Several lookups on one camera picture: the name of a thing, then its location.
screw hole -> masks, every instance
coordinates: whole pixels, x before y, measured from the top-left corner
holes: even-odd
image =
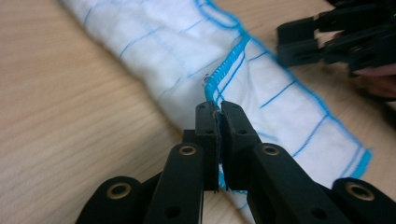
[[[180,208],[177,206],[168,207],[165,210],[165,215],[169,219],[177,218],[180,216]]]
[[[369,189],[353,182],[346,183],[346,191],[355,198],[363,201],[372,201],[375,198],[374,194]]]
[[[107,190],[109,199],[117,200],[126,197],[131,192],[131,185],[127,183],[116,183]]]
[[[327,218],[326,211],[324,211],[321,208],[316,207],[316,208],[312,209],[311,214],[312,214],[312,216],[314,216],[315,218],[320,219],[320,220],[324,220]]]

blue overlock seam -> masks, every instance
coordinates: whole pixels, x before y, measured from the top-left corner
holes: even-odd
[[[227,73],[230,70],[230,68],[232,67],[233,63],[236,62],[236,59],[239,56],[239,54],[245,49],[245,46],[248,43],[248,41],[251,40],[252,42],[256,43],[264,52],[268,52],[270,57],[275,62],[277,62],[277,57],[275,56],[275,54],[273,54],[271,51],[269,51],[264,46],[264,44],[261,43],[259,40],[250,36],[235,16],[233,16],[232,14],[230,14],[228,12],[221,10],[214,3],[212,3],[210,0],[203,1],[203,3],[201,5],[199,5],[198,0],[195,0],[195,3],[196,3],[196,6],[198,7],[198,9],[201,11],[201,13],[204,16],[208,17],[210,21],[213,21],[215,24],[217,24],[219,27],[222,27],[222,28],[237,29],[241,33],[241,36],[243,37],[243,39],[236,46],[233,47],[232,51],[227,56],[227,58],[223,62],[223,64],[209,78],[209,80],[206,84],[206,87],[205,87],[205,96],[206,96],[207,100],[212,100],[212,101],[214,100],[213,94],[214,94],[215,90],[217,89],[219,83],[227,75]],[[236,25],[231,27],[231,26],[226,26],[226,25],[222,24],[220,21],[217,21],[215,18],[211,17],[210,15],[208,15],[207,13],[202,11],[200,9],[200,7],[202,5],[208,5],[208,6],[212,7],[212,9],[215,9],[217,12],[222,13],[223,15],[227,15],[232,21],[236,22]],[[325,114],[326,114],[325,117],[330,119],[331,121],[333,121],[337,126],[339,126],[343,135],[347,136],[350,140],[352,140],[356,144],[361,145],[361,142],[359,141],[359,139],[357,139],[352,133],[350,133],[346,129],[344,124],[330,113],[329,108],[323,103],[323,101],[315,93],[313,93],[305,85],[303,85],[297,78],[295,78],[295,76],[291,73],[291,71],[289,69],[287,69],[287,68],[283,68],[283,69],[286,72],[286,74],[293,80],[293,82],[295,82],[297,84],[297,86],[299,88],[301,88],[305,92],[307,92],[307,95],[313,97],[313,99],[318,103],[320,108],[325,112]],[[359,162],[356,170],[352,174],[352,176],[354,176],[354,177],[357,177],[357,178],[361,177],[361,175],[364,174],[365,170],[367,169],[368,163],[371,160],[371,157],[372,157],[371,152],[367,148],[365,148],[365,150],[366,150],[365,153],[360,158],[361,161]],[[353,163],[353,161],[355,161],[356,159],[357,158],[352,159],[350,161],[350,164]]]

wood grain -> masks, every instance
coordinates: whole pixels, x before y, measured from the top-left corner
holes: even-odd
[[[318,0],[218,0],[270,49],[282,22],[328,10]],[[180,131],[144,85],[56,0],[0,7],[0,223],[73,223],[105,180],[160,172]],[[345,79],[343,65],[292,69],[374,152],[363,179],[396,199],[396,132]],[[243,223],[223,193],[204,223]]]

wooden table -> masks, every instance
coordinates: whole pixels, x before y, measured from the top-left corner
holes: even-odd
[[[269,49],[275,28],[330,7],[320,0],[218,0]],[[160,172],[180,131],[144,85],[94,43],[56,0],[0,6],[0,223],[73,223],[117,175]],[[353,91],[343,65],[292,69],[373,149],[363,179],[396,200],[396,132]],[[242,223],[223,193],[205,194],[204,223]]]

white towel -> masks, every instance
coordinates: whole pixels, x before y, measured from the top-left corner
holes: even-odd
[[[194,129],[201,102],[227,100],[244,108],[263,142],[285,148],[320,184],[364,173],[371,153],[235,16],[210,0],[62,2],[143,79],[180,130]],[[251,221],[244,192],[230,195]]]

